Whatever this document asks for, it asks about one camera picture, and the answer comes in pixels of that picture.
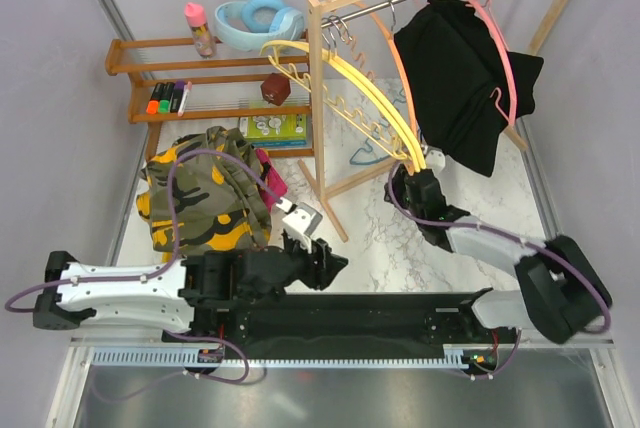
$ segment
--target orange marker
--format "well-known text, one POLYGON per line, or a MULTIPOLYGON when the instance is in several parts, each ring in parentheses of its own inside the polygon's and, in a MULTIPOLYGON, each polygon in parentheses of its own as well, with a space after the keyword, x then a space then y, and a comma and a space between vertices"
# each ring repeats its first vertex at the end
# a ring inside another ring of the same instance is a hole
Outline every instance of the orange marker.
POLYGON ((149 100, 149 104, 147 105, 148 114, 155 115, 158 112, 158 101, 160 101, 160 97, 162 96, 163 90, 164 90, 164 83, 156 83, 156 86, 153 89, 153 93, 151 93, 151 99, 149 100))

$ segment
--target white marble surface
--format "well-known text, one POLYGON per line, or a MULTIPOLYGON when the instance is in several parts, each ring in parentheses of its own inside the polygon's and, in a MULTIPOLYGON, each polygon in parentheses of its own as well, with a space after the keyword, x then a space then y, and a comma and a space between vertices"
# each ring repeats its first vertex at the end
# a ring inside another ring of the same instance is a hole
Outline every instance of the white marble surface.
MULTIPOLYGON (((382 80, 379 86, 390 99, 402 98, 397 96, 397 80, 382 80)), ((345 81, 332 82, 332 89, 342 92, 350 103, 361 99, 361 95, 349 89, 345 81)), ((401 112, 406 111, 402 103, 398 103, 398 108, 401 112)), ((158 149, 166 149, 179 136, 202 132, 215 124, 231 128, 236 123, 237 119, 165 123, 158 149)), ((328 109, 325 109, 324 135, 328 184, 362 169, 350 166, 349 158, 362 146, 364 136, 328 109)), ((314 172, 313 158, 305 159, 305 162, 314 172)), ((277 159, 275 166, 289 185, 290 199, 321 210, 296 159, 277 159)), ((500 139, 491 178, 473 173, 450 158, 439 178, 449 203, 470 211, 485 222, 530 237, 543 236, 522 157, 506 137, 500 139)), ((326 217, 316 234, 328 241, 335 253, 348 258, 349 265, 327 291, 443 292, 476 291, 487 286, 516 287, 515 280, 499 270, 468 257, 446 253, 424 241, 413 222, 383 201, 385 181, 386 175, 380 176, 331 199, 350 239, 342 243, 326 217)), ((145 190, 146 183, 141 181, 138 192, 145 190)), ((274 211, 272 244, 281 243, 281 218, 282 215, 274 211)), ((133 206, 118 264, 140 265, 159 260, 160 254, 151 250, 149 229, 133 206)), ((290 288, 290 291, 306 290, 301 284, 290 288)))

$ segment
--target marker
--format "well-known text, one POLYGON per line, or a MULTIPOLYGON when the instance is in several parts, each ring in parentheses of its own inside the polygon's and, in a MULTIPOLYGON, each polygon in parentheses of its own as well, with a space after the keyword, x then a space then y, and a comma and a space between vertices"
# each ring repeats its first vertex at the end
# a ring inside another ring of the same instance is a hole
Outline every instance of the marker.
POLYGON ((162 97, 160 98, 160 105, 158 106, 158 113, 169 113, 169 102, 171 101, 171 95, 173 95, 174 86, 175 83, 171 81, 164 85, 162 97))
POLYGON ((171 105, 169 107, 169 113, 177 113, 178 107, 182 102, 182 94, 184 93, 184 81, 176 81, 176 86, 173 88, 173 97, 171 98, 171 105))
POLYGON ((189 98, 189 93, 191 93, 191 87, 193 85, 191 82, 187 83, 187 86, 184 88, 184 94, 182 95, 182 101, 180 102, 180 108, 178 108, 178 116, 184 115, 184 109, 187 107, 187 98, 189 98))
POLYGON ((155 115, 158 112, 158 101, 162 97, 162 90, 164 89, 164 83, 156 83, 153 93, 151 93, 151 99, 147 105, 147 113, 155 115))

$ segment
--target wooden shelf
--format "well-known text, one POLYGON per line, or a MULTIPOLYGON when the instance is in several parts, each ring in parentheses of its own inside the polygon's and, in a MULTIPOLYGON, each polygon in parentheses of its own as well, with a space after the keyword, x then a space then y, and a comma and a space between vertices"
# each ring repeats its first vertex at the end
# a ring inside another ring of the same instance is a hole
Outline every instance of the wooden shelf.
MULTIPOLYGON (((113 40, 109 47, 109 52, 105 60, 105 69, 111 76, 120 73, 126 73, 131 82, 131 99, 127 110, 127 117, 130 123, 147 123, 149 125, 149 139, 145 156, 150 159, 155 155, 158 139, 162 123, 186 120, 206 120, 216 118, 234 118, 243 116, 268 116, 268 115, 290 115, 303 114, 311 119, 311 100, 309 103, 299 103, 297 105, 284 106, 264 106, 256 108, 238 107, 235 108, 224 106, 220 108, 202 109, 187 106, 183 116, 177 113, 158 113, 150 115, 146 113, 146 107, 151 96, 151 91, 157 83, 176 82, 180 78, 156 78, 153 73, 156 71, 169 72, 179 70, 196 70, 196 69, 215 69, 215 68, 236 68, 236 67, 257 67, 270 65, 267 57, 253 58, 233 58, 233 59, 211 59, 211 60, 192 60, 192 61, 171 61, 161 63, 140 63, 136 56, 132 56, 132 52, 138 49, 166 48, 175 46, 193 45, 191 38, 166 38, 157 40, 139 40, 139 41, 122 41, 113 40)), ((284 56, 280 58, 283 64, 293 63, 296 65, 306 65, 308 70, 308 55, 301 56, 284 56)), ((215 85, 226 83, 247 83, 264 81, 270 73, 253 73, 238 75, 220 75, 220 76, 189 76, 185 77, 186 81, 190 81, 194 85, 215 85)), ((260 97, 259 91, 256 92, 256 98, 260 97)), ((269 153, 274 158, 282 157, 302 157, 313 156, 313 143, 310 141, 307 146, 296 148, 270 149, 269 153)))
POLYGON ((177 113, 138 113, 133 116, 132 123, 155 123, 181 120, 207 120, 215 118, 234 118, 241 116, 269 116, 269 115, 310 115, 309 105, 274 106, 265 108, 214 108, 212 110, 187 110, 182 116, 177 113))

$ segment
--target blue hanger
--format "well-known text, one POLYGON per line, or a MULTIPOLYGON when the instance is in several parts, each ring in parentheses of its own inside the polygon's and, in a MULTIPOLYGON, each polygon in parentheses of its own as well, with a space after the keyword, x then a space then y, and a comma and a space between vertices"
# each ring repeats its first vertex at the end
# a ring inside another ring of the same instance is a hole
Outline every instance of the blue hanger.
MULTIPOLYGON (((391 104, 397 108, 396 103, 406 103, 406 102, 407 102, 407 96, 406 96, 406 94, 404 92, 404 88, 400 88, 400 91, 398 92, 398 96, 396 98, 394 98, 394 100, 391 102, 391 104)), ((382 124, 385 128, 389 128, 389 122, 387 120, 381 120, 380 124, 382 124)), ((375 160, 369 160, 369 161, 358 161, 358 160, 356 160, 356 158, 358 157, 358 154, 360 154, 360 153, 366 153, 368 155, 373 153, 373 146, 371 146, 370 141, 371 140, 369 140, 368 138, 366 140, 364 140, 364 146, 361 146, 360 148, 358 148, 356 150, 356 152, 353 155, 351 155, 351 158, 349 158, 349 164, 350 165, 354 165, 354 166, 370 166, 370 165, 375 165, 376 163, 380 163, 381 161, 384 161, 387 158, 389 158, 389 155, 386 155, 386 156, 383 156, 382 158, 378 158, 378 159, 375 159, 375 160)))

